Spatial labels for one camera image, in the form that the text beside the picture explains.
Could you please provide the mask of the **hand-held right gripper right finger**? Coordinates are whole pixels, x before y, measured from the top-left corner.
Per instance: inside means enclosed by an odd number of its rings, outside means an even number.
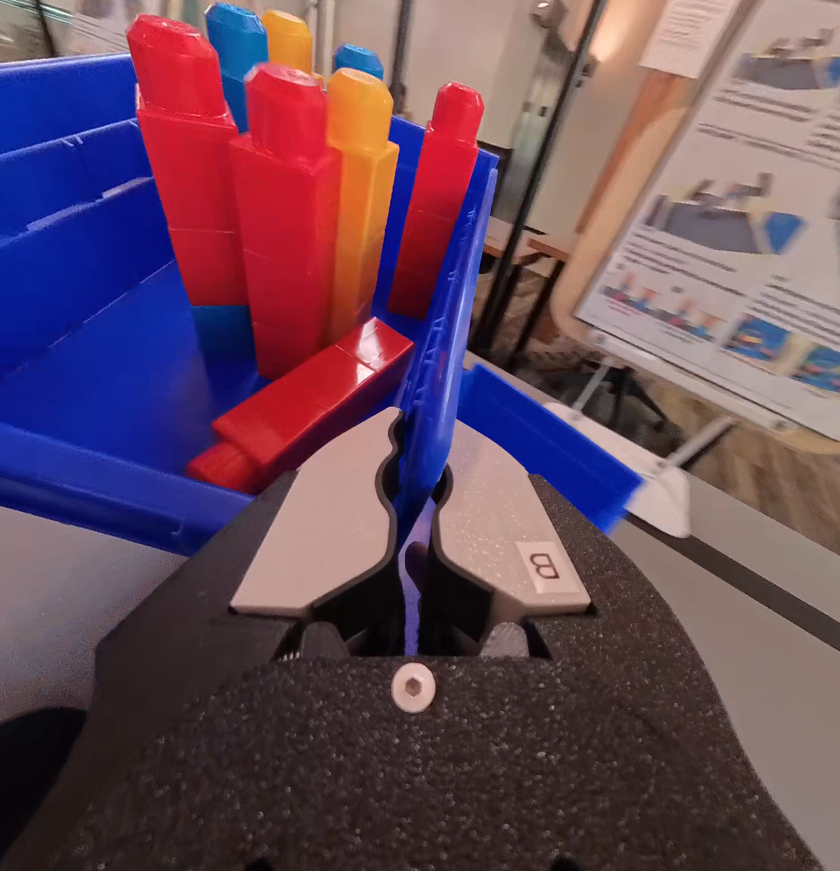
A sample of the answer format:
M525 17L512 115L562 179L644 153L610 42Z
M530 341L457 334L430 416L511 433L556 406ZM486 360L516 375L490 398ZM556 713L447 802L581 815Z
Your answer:
M530 655L530 620L590 611L530 475L497 443L457 425L432 498L420 652Z

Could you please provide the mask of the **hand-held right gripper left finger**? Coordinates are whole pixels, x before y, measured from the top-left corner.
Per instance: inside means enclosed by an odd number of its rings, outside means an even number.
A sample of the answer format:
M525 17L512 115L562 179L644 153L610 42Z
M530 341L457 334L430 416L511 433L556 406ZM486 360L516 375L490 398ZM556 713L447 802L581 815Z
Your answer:
M403 648L393 500L403 413L378 413L297 471L233 597L234 612L327 622L355 649Z

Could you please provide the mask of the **blue plastic bin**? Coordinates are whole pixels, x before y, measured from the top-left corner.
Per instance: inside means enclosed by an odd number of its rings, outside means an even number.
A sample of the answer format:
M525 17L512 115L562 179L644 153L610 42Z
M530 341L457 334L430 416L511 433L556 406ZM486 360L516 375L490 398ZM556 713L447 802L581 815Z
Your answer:
M135 86L128 54L0 64L0 506L191 557L253 496L186 464L214 443L215 419L268 385L254 353L201 350ZM479 152L429 314L390 313L423 138L392 121L372 316L414 351L389 405L364 418L403 413L399 544L444 471L498 169Z
M541 475L604 534L643 485L615 456L481 364L463 372L458 420Z

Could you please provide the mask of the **white poster stand base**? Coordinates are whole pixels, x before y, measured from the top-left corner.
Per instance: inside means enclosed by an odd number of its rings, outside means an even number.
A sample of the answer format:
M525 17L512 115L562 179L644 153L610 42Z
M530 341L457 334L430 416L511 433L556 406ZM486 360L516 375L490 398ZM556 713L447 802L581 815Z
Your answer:
M667 448L673 442L667 419L636 396L634 387L630 370L602 362L590 372L568 373L562 394L543 405L639 476L641 484L626 504L629 514L669 537L687 539L687 473L649 450L654 436L661 436Z

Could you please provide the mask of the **black disc stand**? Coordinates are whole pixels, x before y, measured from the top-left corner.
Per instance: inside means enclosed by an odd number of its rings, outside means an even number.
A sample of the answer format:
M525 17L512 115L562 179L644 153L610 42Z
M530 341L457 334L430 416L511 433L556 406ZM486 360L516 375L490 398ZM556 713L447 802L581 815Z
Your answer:
M580 32L576 50L573 52L567 70L561 78L555 103L550 110L544 136L537 147L535 158L531 164L530 174L518 202L516 217L512 223L512 231L507 238L503 252L498 258L498 268L483 305L478 324L469 338L469 350L481 357L487 357L501 325L504 314L513 298L516 285L519 282L519 265L515 262L515 253L523 236L525 223L532 210L538 189L541 187L545 171L562 121L567 116L570 104L583 79L586 63L589 58L590 46L595 31L606 9L606 1L593 1L589 7L586 22Z

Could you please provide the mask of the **instruction poster board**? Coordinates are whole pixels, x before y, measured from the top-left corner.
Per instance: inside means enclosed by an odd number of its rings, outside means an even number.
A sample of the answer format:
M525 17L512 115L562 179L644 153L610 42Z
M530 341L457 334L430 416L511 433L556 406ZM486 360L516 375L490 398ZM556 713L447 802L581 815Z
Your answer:
M740 2L699 79L640 69L556 325L840 455L840 2Z

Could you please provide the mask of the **white paper notice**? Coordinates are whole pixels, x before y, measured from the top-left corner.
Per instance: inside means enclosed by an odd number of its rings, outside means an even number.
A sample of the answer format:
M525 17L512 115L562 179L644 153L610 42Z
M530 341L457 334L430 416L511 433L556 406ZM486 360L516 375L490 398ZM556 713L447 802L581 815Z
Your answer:
M639 66L680 78L699 79L739 4L739 1L666 2Z

